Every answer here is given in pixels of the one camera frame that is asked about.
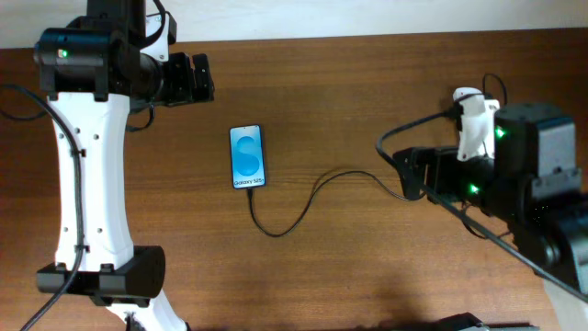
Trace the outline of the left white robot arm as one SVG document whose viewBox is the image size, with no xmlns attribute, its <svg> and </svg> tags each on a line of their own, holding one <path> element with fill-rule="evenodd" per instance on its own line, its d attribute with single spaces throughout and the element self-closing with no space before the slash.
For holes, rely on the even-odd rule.
<svg viewBox="0 0 588 331">
<path fill-rule="evenodd" d="M 142 1 L 91 1 L 64 28 L 45 30 L 34 59 L 58 146 L 61 227 L 37 273 L 52 301 L 89 298 L 129 330 L 185 330 L 164 294 L 164 250 L 135 245 L 125 209 L 128 117 L 214 98 L 205 55 L 171 53 L 176 23 Z"/>
</svg>

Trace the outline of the blue Galaxy smartphone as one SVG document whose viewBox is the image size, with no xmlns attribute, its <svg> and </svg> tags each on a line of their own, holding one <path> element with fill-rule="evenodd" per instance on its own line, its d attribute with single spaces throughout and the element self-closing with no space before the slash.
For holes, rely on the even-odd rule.
<svg viewBox="0 0 588 331">
<path fill-rule="evenodd" d="M 261 127 L 257 124 L 229 130 L 232 186 L 258 188 L 266 184 L 266 167 Z"/>
</svg>

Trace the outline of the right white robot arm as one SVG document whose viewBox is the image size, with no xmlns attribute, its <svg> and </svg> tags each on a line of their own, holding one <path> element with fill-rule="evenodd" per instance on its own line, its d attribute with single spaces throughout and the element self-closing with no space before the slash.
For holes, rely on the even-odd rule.
<svg viewBox="0 0 588 331">
<path fill-rule="evenodd" d="M 462 101 L 455 147 L 382 153 L 403 194 L 429 200 L 530 267 L 563 330 L 587 327 L 587 194 L 575 125 L 549 104 Z"/>
</svg>

